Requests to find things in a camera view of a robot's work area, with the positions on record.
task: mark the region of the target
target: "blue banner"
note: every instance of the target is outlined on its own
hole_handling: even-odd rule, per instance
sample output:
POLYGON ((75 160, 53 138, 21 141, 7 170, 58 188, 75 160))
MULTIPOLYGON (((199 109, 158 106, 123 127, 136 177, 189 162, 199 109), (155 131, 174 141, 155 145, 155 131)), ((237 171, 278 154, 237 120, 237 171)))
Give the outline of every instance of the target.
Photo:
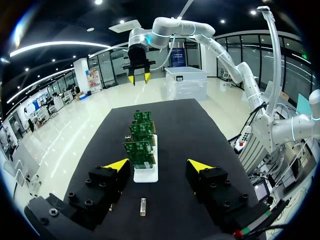
POLYGON ((184 48, 173 48, 171 52, 172 67, 185 67, 186 57, 184 48))

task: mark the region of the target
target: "green circuit board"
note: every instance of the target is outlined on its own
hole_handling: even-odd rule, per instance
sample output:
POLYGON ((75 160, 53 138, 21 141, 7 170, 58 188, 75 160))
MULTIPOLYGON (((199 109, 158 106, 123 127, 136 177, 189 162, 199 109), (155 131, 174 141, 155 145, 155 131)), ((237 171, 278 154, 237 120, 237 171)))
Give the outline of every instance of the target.
POLYGON ((136 121, 137 124, 152 122, 152 119, 150 116, 151 116, 150 111, 143 111, 143 112, 138 111, 133 114, 134 120, 136 121))
POLYGON ((130 132, 132 135, 150 135, 156 133, 156 125, 154 121, 146 122, 146 123, 138 123, 129 125, 130 132))
POLYGON ((154 154, 149 141, 124 142, 129 159, 136 169, 152 169, 155 164, 154 154))

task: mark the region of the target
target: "white stand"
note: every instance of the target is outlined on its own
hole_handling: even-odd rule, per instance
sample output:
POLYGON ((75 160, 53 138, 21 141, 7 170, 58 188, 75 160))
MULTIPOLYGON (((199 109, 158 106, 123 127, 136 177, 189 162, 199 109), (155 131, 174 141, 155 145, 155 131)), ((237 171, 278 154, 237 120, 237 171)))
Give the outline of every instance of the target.
POLYGON ((155 164, 153 168, 134 169, 133 181, 135 183, 156 183, 158 182, 158 136, 154 134, 155 146, 153 155, 155 164))

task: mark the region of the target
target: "black table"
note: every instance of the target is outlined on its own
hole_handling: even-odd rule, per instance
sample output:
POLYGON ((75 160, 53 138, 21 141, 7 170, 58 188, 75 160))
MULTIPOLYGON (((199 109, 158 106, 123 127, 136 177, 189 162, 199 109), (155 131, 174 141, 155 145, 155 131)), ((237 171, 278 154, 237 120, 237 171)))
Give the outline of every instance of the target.
POLYGON ((158 182, 135 183, 134 170, 112 212, 94 230, 96 237, 118 240, 197 240, 221 230, 212 222, 185 177, 187 159, 221 166, 239 191, 258 203, 238 157, 217 125, 195 99, 164 101, 112 109, 86 147, 68 186, 76 191, 88 171, 128 157, 123 146, 136 110, 151 111, 158 136, 158 182), (146 216, 140 199, 146 198, 146 216))

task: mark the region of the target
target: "white tube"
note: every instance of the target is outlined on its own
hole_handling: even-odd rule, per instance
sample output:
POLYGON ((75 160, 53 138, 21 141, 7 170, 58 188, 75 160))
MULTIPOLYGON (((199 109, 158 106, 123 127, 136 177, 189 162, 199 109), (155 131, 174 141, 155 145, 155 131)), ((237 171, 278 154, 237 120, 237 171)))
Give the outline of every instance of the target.
POLYGON ((169 53, 168 53, 168 55, 166 56, 166 59, 164 60, 164 62, 161 64, 161 66, 158 66, 158 67, 156 67, 156 68, 150 69, 151 72, 162 68, 162 67, 166 64, 166 62, 168 61, 168 59, 169 59, 169 57, 170 57, 170 55, 171 55, 172 49, 174 48, 175 40, 176 40, 176 35, 173 36, 172 46, 171 46, 171 48, 170 48, 170 50, 169 50, 169 53))

